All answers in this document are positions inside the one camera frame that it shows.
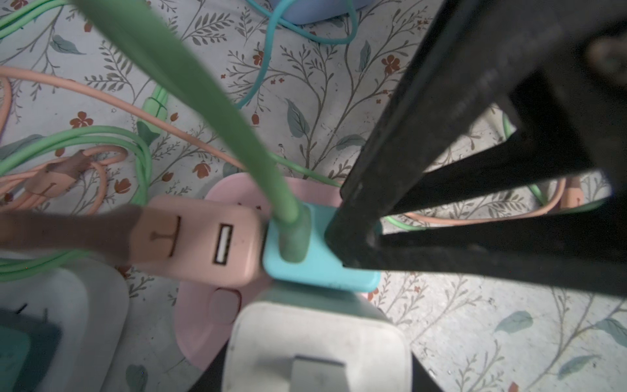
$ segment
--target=red flower print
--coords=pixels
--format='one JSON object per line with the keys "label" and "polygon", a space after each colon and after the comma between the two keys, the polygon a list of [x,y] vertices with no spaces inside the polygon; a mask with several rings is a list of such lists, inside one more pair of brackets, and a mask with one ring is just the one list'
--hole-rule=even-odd
{"label": "red flower print", "polygon": [[394,55],[389,55],[387,58],[384,58],[383,60],[381,60],[381,63],[386,66],[386,73],[388,75],[401,69],[401,67],[399,66],[401,60],[394,57]]}
{"label": "red flower print", "polygon": [[70,120],[72,128],[81,128],[93,124],[93,120],[87,118],[87,113],[79,112],[77,116],[77,118]]}
{"label": "red flower print", "polygon": [[11,7],[13,7],[13,9],[17,11],[27,4],[28,2],[26,0],[13,0],[13,3],[11,3]]}
{"label": "red flower print", "polygon": [[121,181],[115,180],[115,184],[113,185],[113,189],[115,193],[123,194],[130,191],[130,181],[128,178],[125,178]]}
{"label": "red flower print", "polygon": [[369,292],[368,293],[368,301],[372,301],[374,296],[377,295],[378,293],[379,293],[379,289],[374,289],[373,292]]}
{"label": "red flower print", "polygon": [[263,62],[263,52],[260,50],[257,53],[259,54],[253,56],[253,63],[255,63],[255,65],[260,65]]}
{"label": "red flower print", "polygon": [[211,168],[209,167],[207,162],[203,161],[194,166],[194,170],[192,170],[192,173],[196,173],[198,178],[205,178],[209,176],[209,173],[211,173]]}

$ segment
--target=power plug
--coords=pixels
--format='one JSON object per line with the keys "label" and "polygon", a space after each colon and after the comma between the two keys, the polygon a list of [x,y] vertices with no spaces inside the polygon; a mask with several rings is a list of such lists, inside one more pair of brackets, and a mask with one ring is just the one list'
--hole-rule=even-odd
{"label": "power plug", "polygon": [[241,287],[261,274],[265,220],[252,208],[161,195],[148,204],[180,217],[171,256],[130,263],[154,275]]}
{"label": "power plug", "polygon": [[305,259],[300,263],[285,261],[279,252],[278,227],[270,220],[263,252],[263,268],[273,278],[330,289],[371,292],[381,279],[379,271],[346,268],[328,248],[324,231],[337,208],[304,203],[311,213],[311,237]]}

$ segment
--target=orange cable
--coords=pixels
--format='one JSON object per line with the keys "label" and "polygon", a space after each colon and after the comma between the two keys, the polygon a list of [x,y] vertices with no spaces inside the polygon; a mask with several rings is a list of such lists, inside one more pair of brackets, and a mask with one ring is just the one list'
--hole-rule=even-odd
{"label": "orange cable", "polygon": [[[19,68],[13,68],[13,67],[8,67],[8,66],[0,66],[0,82],[3,82],[5,84],[5,86],[9,86],[10,88],[10,83],[8,83],[8,80],[6,80],[7,77],[10,78],[15,78],[15,79],[22,79],[22,80],[29,80],[31,82],[38,82],[38,83],[43,83],[43,84],[47,84],[47,85],[51,85],[51,86],[55,86],[55,87],[59,87],[59,88],[64,88],[66,90],[71,90],[80,94],[84,94],[87,95],[89,97],[95,98],[97,100],[100,100],[102,102],[108,103],[112,106],[115,106],[119,109],[122,109],[146,122],[149,122],[152,125],[155,125],[159,128],[161,128],[162,130],[192,144],[193,146],[196,146],[202,150],[205,150],[206,152],[210,153],[211,155],[219,158],[219,159],[223,159],[224,161],[242,169],[245,170],[244,166],[242,165],[242,163],[240,163],[240,161],[238,161],[237,159],[221,152],[220,150],[218,150],[217,148],[199,140],[196,137],[193,137],[192,135],[189,135],[183,131],[181,131],[180,129],[178,129],[177,127],[174,127],[171,124],[168,124],[162,120],[159,120],[157,117],[154,117],[146,112],[144,112],[143,110],[141,110],[140,108],[137,108],[133,105],[131,105],[130,103],[124,102],[123,100],[119,99],[119,98],[115,98],[112,95],[109,95],[105,92],[101,92],[99,90],[96,90],[92,87],[86,86],[86,85],[82,85],[80,83],[74,82],[73,80],[69,80],[69,79],[64,79],[64,78],[59,78],[59,77],[55,77],[52,75],[45,75],[42,73],[38,73],[38,72],[34,72],[34,71],[29,71],[29,70],[21,70]],[[1,117],[2,114],[4,113],[4,111],[6,111],[5,106],[7,106],[7,99],[4,99],[4,103],[2,108],[0,108],[0,120],[2,120],[3,118]],[[98,175],[101,177],[101,184],[104,182],[106,182],[106,172],[104,172],[104,168],[102,168],[101,165],[99,164],[92,164],[92,166],[98,171]],[[0,178],[0,183],[7,181],[7,180],[3,180],[2,178]],[[411,219],[415,219],[418,221],[423,221],[426,223],[435,223],[435,224],[439,224],[439,225],[455,225],[455,226],[461,226],[461,225],[471,225],[474,223],[485,223],[485,222],[492,222],[492,221],[502,221],[502,220],[510,220],[510,219],[519,219],[519,218],[530,218],[532,216],[539,216],[542,214],[546,214],[547,212],[549,212],[555,205],[557,205],[557,203],[559,202],[559,200],[561,199],[562,195],[564,194],[564,189],[566,187],[566,180],[561,179],[558,183],[557,189],[552,197],[552,199],[549,201],[549,203],[540,208],[537,209],[535,211],[531,211],[528,213],[524,213],[521,215],[516,215],[516,216],[509,216],[509,217],[504,217],[504,218],[487,218],[487,219],[472,219],[472,220],[456,220],[456,219],[445,219],[445,218],[435,218],[432,216],[425,216],[425,215],[420,215],[417,213],[406,213],[405,215],[408,218]],[[105,189],[104,186],[100,186],[99,189],[99,194],[97,199],[100,200],[100,193],[102,193],[103,189]]]}

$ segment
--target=pink cable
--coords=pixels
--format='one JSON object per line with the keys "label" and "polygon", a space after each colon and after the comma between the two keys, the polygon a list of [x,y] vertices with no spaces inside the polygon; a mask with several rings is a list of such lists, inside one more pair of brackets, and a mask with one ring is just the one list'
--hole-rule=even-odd
{"label": "pink cable", "polygon": [[[107,196],[107,188],[108,188],[107,172],[103,166],[121,162],[124,159],[126,159],[126,157],[129,155],[129,153],[123,147],[109,145],[109,144],[86,149],[83,151],[83,155],[92,156],[95,154],[100,154],[102,152],[116,152],[117,154],[110,158],[106,158],[98,162],[91,162],[91,167],[96,170],[100,178],[100,186],[98,187],[98,193],[96,194],[92,207],[89,209],[89,211],[87,211],[88,215],[96,213],[96,211],[98,211],[98,209],[104,202],[105,197]],[[35,174],[37,174],[39,170],[46,167],[46,165],[49,165],[51,163],[63,162],[67,159],[68,159],[67,157],[52,159],[46,163],[42,163],[40,165],[35,166],[29,171],[0,177],[0,184],[8,183],[0,188],[0,194],[6,194],[10,192],[12,189],[19,186],[24,180],[33,177]],[[11,211],[14,209],[35,208],[39,206],[41,203],[43,203],[44,201],[46,201],[47,199],[48,198],[46,198],[45,196],[37,196],[29,192],[24,192],[22,195],[20,195],[18,199],[15,199],[13,202],[7,204],[6,206],[0,207],[0,212]]]}
{"label": "pink cable", "polygon": [[9,117],[9,111],[11,110],[11,98],[13,93],[11,91],[11,82],[9,82],[6,77],[0,77],[0,82],[2,82],[4,90],[4,100],[0,107],[0,135],[2,135],[6,119]]}
{"label": "pink cable", "polygon": [[[96,98],[97,100],[100,100],[102,102],[108,103],[110,105],[113,105],[119,109],[122,109],[146,122],[149,122],[152,125],[155,125],[159,128],[161,128],[162,130],[192,144],[193,146],[196,146],[198,148],[201,148],[203,150],[205,150],[206,152],[210,153],[211,155],[223,159],[224,161],[240,168],[240,169],[245,169],[244,166],[240,163],[240,161],[238,161],[237,159],[221,152],[220,150],[216,149],[215,147],[212,147],[211,145],[199,140],[198,138],[193,137],[192,135],[189,135],[183,131],[181,131],[180,129],[174,127],[171,124],[168,124],[162,120],[159,120],[157,117],[154,117],[146,112],[144,112],[143,110],[134,107],[133,105],[124,102],[121,99],[115,98],[112,95],[109,95],[105,92],[101,92],[99,90],[96,90],[92,87],[89,86],[85,86],[82,85],[80,83],[74,82],[73,80],[68,80],[68,79],[64,79],[64,78],[59,78],[59,77],[55,77],[52,75],[45,75],[42,73],[38,73],[38,72],[34,72],[34,71],[29,71],[29,70],[21,70],[19,68],[12,68],[12,67],[8,67],[8,66],[0,66],[0,81],[2,81],[5,86],[9,86],[10,88],[10,84],[8,83],[8,80],[5,82],[5,79],[9,77],[9,78],[15,78],[15,79],[22,79],[22,80],[29,80],[31,82],[38,82],[38,83],[43,83],[43,84],[47,84],[47,85],[51,85],[51,86],[55,86],[55,87],[59,87],[59,88],[64,88],[66,90],[71,90],[80,94],[84,94],[87,95],[89,97],[92,98]],[[1,117],[4,107],[6,106],[6,102],[7,99],[4,99],[4,103],[3,103],[3,107],[0,108],[0,120],[2,120],[3,118]],[[106,182],[106,172],[104,172],[104,168],[102,168],[102,166],[100,166],[100,168],[98,168],[97,166],[93,165],[92,166],[98,171],[98,175],[101,177],[101,184],[102,181]],[[2,178],[0,178],[0,183],[4,182],[6,180],[3,180]],[[405,215],[411,219],[416,219],[419,221],[423,221],[423,222],[427,222],[427,223],[435,223],[435,224],[441,224],[441,225],[456,225],[456,226],[460,226],[460,225],[471,225],[474,223],[484,223],[484,222],[491,222],[491,221],[502,221],[502,220],[509,220],[509,219],[518,219],[518,218],[529,218],[532,216],[539,216],[542,214],[546,214],[547,212],[549,212],[549,210],[551,210],[555,205],[557,205],[557,203],[559,202],[559,200],[561,199],[562,195],[564,194],[564,188],[566,186],[566,181],[564,179],[561,179],[558,187],[552,197],[552,199],[550,200],[549,204],[547,204],[546,206],[535,210],[535,211],[531,211],[529,213],[525,213],[525,214],[521,214],[521,215],[517,215],[517,216],[511,216],[511,217],[506,217],[506,218],[487,218],[487,219],[472,219],[472,220],[455,220],[455,219],[444,219],[444,218],[434,218],[432,216],[425,216],[425,215],[420,215],[420,214],[416,214],[416,213],[406,213]],[[100,199],[100,193],[102,193],[102,190],[105,189],[104,186],[100,186],[99,189],[99,194],[97,199],[100,200],[100,202],[102,203],[102,200]]]}
{"label": "pink cable", "polygon": [[414,219],[416,221],[422,221],[426,223],[435,223],[437,225],[453,225],[453,226],[463,226],[463,225],[474,225],[475,223],[486,223],[486,222],[496,222],[496,221],[507,221],[512,219],[521,219],[521,218],[531,218],[534,216],[540,216],[548,213],[559,203],[562,195],[564,194],[564,190],[566,189],[566,180],[561,179],[557,183],[557,189],[551,197],[551,200],[543,206],[534,211],[530,211],[528,213],[514,215],[514,216],[506,216],[503,218],[485,218],[485,219],[446,219],[446,218],[435,218],[433,216],[420,215],[416,213],[405,213],[404,215],[408,218]]}
{"label": "pink cable", "polygon": [[119,109],[124,110],[125,112],[128,112],[136,117],[139,117],[140,119],[147,121],[151,123],[152,125],[161,128],[162,130],[178,137],[179,139],[182,139],[192,144],[193,146],[196,146],[198,148],[205,150],[206,152],[210,153],[214,157],[223,159],[224,161],[242,170],[244,169],[244,165],[242,165],[240,161],[223,153],[217,148],[201,141],[200,139],[196,137],[193,137],[192,135],[189,135],[181,131],[177,127],[174,127],[173,125],[168,124],[167,122],[159,120],[157,117],[154,117],[153,115],[150,115],[144,112],[140,108],[137,108],[128,102],[124,102],[123,100],[119,98],[115,98],[113,95],[109,95],[107,93],[101,92],[99,90],[96,90],[95,88],[82,85],[80,83],[74,82],[73,80],[63,79],[63,78],[55,77],[52,75],[45,75],[43,73],[38,73],[34,71],[21,70],[19,68],[13,68],[10,66],[0,66],[0,77],[5,77],[5,78],[9,77],[9,78],[15,78],[15,79],[29,80],[31,82],[43,83],[43,84],[47,84],[47,85],[51,85],[55,87],[64,88],[66,90],[71,90],[71,91],[74,91],[83,95],[87,95],[92,98],[96,98],[97,100],[108,103],[109,105],[113,105]]}

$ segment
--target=floor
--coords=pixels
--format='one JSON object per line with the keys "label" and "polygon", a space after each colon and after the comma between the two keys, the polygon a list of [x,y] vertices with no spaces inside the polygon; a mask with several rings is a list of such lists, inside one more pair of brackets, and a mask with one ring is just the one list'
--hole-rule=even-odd
{"label": "floor", "polygon": [[[3,10],[13,11],[21,3],[25,1],[5,0]],[[268,55],[263,51],[266,19],[243,0],[146,3],[202,59],[224,91],[234,100],[246,93]],[[286,29],[277,31],[268,78],[243,116],[273,152],[336,180],[345,178],[439,5],[439,0],[375,0],[360,12],[357,38],[347,46],[320,46]],[[335,18],[307,29],[339,37],[348,26],[347,18]],[[67,5],[3,39],[0,63],[92,85],[102,78],[99,88],[142,105],[154,83],[114,51]],[[16,82],[13,90],[2,145],[82,123],[135,129],[130,115],[73,93],[28,82]],[[223,146],[175,98],[167,107],[174,125]],[[503,141],[500,124],[498,108],[489,108],[435,166]],[[152,158],[151,195],[202,198],[233,172],[173,137],[157,139]],[[103,209],[126,203],[136,187],[130,161],[113,166],[108,175]],[[90,205],[96,180],[88,174],[66,197],[42,209],[81,213]],[[609,193],[598,174],[584,177],[583,185],[587,200]],[[479,218],[535,206],[531,193],[521,188],[436,212]],[[386,224],[386,230],[394,228]],[[134,268],[120,273],[128,283],[130,311],[103,391],[187,390],[201,370],[183,358],[174,340],[177,282]],[[384,273],[369,300],[406,333],[414,353],[445,391],[622,391],[627,384],[624,299],[476,276]]]}

